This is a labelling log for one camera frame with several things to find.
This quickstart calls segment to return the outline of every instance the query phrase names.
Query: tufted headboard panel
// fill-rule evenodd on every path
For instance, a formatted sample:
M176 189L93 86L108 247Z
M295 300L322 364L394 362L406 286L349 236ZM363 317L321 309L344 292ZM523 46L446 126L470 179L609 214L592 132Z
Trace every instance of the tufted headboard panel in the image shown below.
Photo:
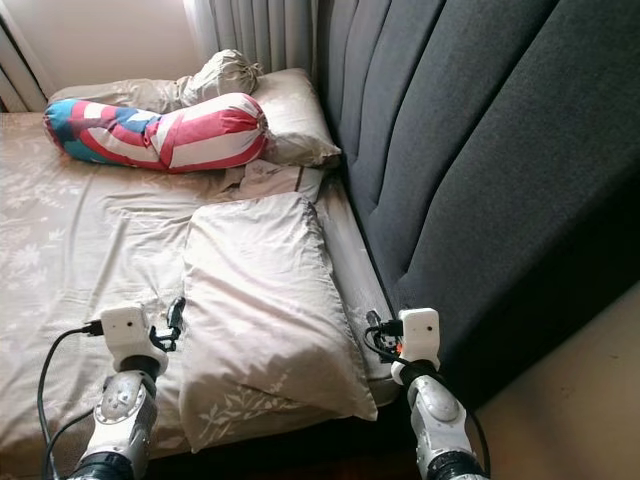
M389 303L482 403L640 279L640 4L324 0L318 84Z

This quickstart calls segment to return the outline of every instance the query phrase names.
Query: wire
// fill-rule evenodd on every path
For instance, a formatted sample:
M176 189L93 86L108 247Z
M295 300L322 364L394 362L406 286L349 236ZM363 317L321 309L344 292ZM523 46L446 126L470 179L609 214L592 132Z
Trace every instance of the wire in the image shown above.
M85 329L83 328L74 328L73 330L68 330L56 338L56 341L53 342L51 348L49 349L49 353L47 353L47 357L44 360L44 364L42 365L42 371L40 372L40 380L38 381L38 418L40 420L40 428L42 429L42 435L44 436L44 442L49 447L49 443L51 442L51 434L49 433L49 427L47 426L47 417L44 414L44 402L42 400L43 392L44 392L44 380L47 377L47 370L49 369L49 363L51 363L51 357L53 357L53 353L60 345L60 342L67 338L70 335L76 333L84 333ZM53 460L53 454L49 452L49 461L51 462L51 469L53 471L53 478L59 479L60 475L56 470L55 462Z
M379 326L368 327L364 331L364 344L370 350L373 350L378 355L380 355L383 358L386 358L387 360L391 360L392 362L398 362L398 363L401 363L401 364L403 364L405 366L408 366L408 367L414 366L408 360L405 360L404 358L400 358L397 355L393 355L392 353L385 352L384 350L382 350L382 349L378 348L377 346L375 346L375 344L372 344L372 343L369 342L368 335L371 332L375 332L375 334L374 334L374 341L375 341L375 339L377 337L380 337L380 330L381 330L381 328ZM439 373L434 371L434 372L430 372L429 376L433 377L434 380L437 380L438 382L440 382L444 388L449 390L451 392L451 394L454 397L457 398L457 396L453 393L453 390L448 385L447 381L444 379L444 377L442 375L440 375ZM469 413L469 417L471 418L471 420L473 421L473 423L474 423L474 425L476 427L476 431L478 432L478 439L480 440L480 448L482 449L482 460L483 460L483 463L484 463L483 470L485 472L485 475L488 478L491 478L491 456L489 455L489 442L487 442L487 437L486 437L486 435L484 433L484 429L482 428L482 424L480 423L480 420L478 419L478 417L476 416L476 413L473 410L467 408L459 399L458 399L458 401L462 405L462 408L464 408Z
M87 418L92 413L93 413L93 408L91 410L88 410L88 411L84 412L82 415L77 416L73 420L69 421L66 425L64 425L60 430L58 430L55 433L55 435L51 438L51 441L47 445L47 450L45 451L44 456L42 458L42 480L47 480L47 475L49 474L50 460L53 458L53 455L52 455L53 447L55 446L55 444L58 441L58 439L60 438L60 436L69 427L72 427L76 423L81 422L82 420Z

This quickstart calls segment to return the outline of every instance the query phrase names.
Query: white curtain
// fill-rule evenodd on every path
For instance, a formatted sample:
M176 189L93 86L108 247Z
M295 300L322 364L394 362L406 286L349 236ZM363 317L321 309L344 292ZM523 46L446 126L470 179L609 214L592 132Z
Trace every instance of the white curtain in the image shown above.
M0 28L0 99L9 112L42 112L47 105L4 26Z
M264 73L301 67L313 75L317 0L185 0L201 57L241 51Z

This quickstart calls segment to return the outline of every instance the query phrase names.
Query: mattress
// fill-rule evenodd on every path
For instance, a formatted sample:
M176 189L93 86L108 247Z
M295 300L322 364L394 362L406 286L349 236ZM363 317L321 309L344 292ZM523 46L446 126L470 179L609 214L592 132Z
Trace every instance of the mattress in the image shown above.
M58 153L39 114L2 115L1 121L0 465L2 473L30 478L37 476L43 448L35 387L53 339L125 300L144 301L150 318L161 323L182 292L182 249L192 213L233 199L243 171L171 176L85 164ZM360 340L366 311L389 312L339 181L323 187L317 209L335 282ZM181 349L178 342L158 380L154 457L189 450L177 409ZM388 366L368 352L365 359L374 398L388 403L397 393ZM103 339L65 340L47 376L50 428L93 407L111 373ZM291 414L288 428L327 418L327 412L301 409ZM77 461L91 428L82 422L61 437L60 468Z

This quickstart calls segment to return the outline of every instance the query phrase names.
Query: striped bolster pillow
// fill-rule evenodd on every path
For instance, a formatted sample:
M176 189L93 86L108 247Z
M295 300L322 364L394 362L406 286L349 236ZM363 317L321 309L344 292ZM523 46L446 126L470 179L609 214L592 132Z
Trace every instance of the striped bolster pillow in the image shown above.
M173 173L244 165L267 142L262 109L244 93L166 115L68 99L49 105L44 121L72 157Z

